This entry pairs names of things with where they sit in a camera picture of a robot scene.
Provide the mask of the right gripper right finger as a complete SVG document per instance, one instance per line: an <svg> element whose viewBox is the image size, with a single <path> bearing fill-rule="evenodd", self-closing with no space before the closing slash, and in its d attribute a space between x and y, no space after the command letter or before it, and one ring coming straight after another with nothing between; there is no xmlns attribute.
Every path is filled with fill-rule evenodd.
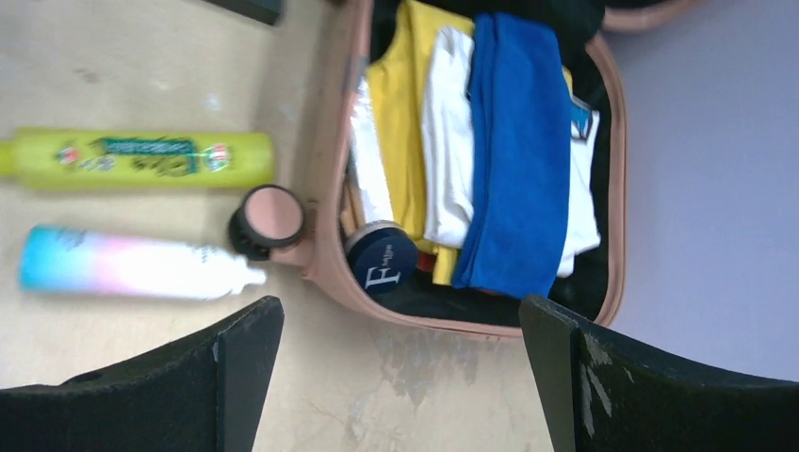
<svg viewBox="0 0 799 452"><path fill-rule="evenodd" d="M794 451L798 385L697 363L539 296L521 328L557 451Z"/></svg>

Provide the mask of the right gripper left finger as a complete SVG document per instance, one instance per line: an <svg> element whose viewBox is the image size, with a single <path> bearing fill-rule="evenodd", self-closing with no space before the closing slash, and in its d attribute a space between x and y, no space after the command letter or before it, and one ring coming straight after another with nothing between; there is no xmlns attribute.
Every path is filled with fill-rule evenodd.
<svg viewBox="0 0 799 452"><path fill-rule="evenodd" d="M285 313L263 297L59 385L1 392L4 451L251 451Z"/></svg>

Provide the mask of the blue cloth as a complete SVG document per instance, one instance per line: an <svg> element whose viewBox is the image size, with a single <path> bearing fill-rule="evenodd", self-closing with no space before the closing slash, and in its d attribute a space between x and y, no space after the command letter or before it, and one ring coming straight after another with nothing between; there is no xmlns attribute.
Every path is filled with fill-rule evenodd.
<svg viewBox="0 0 799 452"><path fill-rule="evenodd" d="M545 295L568 219L571 99L559 44L547 25L504 12L478 15L474 40L474 216L451 284Z"/></svg>

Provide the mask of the white teal spray bottle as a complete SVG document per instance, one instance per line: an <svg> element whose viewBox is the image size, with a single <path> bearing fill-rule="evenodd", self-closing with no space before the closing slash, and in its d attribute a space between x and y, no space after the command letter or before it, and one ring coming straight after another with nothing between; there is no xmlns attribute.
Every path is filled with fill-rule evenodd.
<svg viewBox="0 0 799 452"><path fill-rule="evenodd" d="M212 246L37 225L18 273L27 291L166 299L219 299L262 285L267 272Z"/></svg>

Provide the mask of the dark round tin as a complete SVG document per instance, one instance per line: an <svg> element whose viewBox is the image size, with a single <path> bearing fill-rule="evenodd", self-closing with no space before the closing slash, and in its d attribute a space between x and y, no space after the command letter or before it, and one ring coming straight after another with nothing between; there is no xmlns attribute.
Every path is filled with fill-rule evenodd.
<svg viewBox="0 0 799 452"><path fill-rule="evenodd" d="M368 295L391 292L416 270L418 249L401 227L373 221L347 233L346 260L354 279Z"/></svg>

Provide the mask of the silver toothpaste box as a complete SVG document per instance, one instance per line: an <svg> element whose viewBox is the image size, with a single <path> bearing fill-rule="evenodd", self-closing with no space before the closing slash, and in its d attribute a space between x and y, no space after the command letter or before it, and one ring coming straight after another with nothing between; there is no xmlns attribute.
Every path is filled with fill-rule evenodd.
<svg viewBox="0 0 799 452"><path fill-rule="evenodd" d="M371 96L365 76L355 89L351 113L351 147L349 174L352 194L360 202L361 223L393 221L393 209Z"/></svg>

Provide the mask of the white shirt blue print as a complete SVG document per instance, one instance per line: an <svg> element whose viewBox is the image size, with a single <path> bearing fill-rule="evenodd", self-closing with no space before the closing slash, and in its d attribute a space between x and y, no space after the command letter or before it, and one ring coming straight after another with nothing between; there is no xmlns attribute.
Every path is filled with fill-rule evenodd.
<svg viewBox="0 0 799 452"><path fill-rule="evenodd" d="M421 104L421 143L426 178L423 236L456 250L474 215L474 136L465 88L473 39L452 26L437 32ZM579 98L572 100L571 175L568 225L558 277L574 271L577 255L600 245L591 195L591 168L600 114Z"/></svg>

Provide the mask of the yellow cloth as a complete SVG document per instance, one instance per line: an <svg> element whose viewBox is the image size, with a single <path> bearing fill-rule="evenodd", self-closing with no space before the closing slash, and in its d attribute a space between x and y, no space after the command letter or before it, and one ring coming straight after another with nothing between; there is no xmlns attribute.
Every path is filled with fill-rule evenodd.
<svg viewBox="0 0 799 452"><path fill-rule="evenodd" d="M427 207L424 155L421 143L421 104L432 48L440 28L452 26L474 41L475 20L420 1L403 1L396 12L395 30L385 52L366 71L383 165L395 221L420 251L437 255L434 278L451 283L461 249L433 244L424 238ZM562 65L569 90L571 175L571 76Z"/></svg>

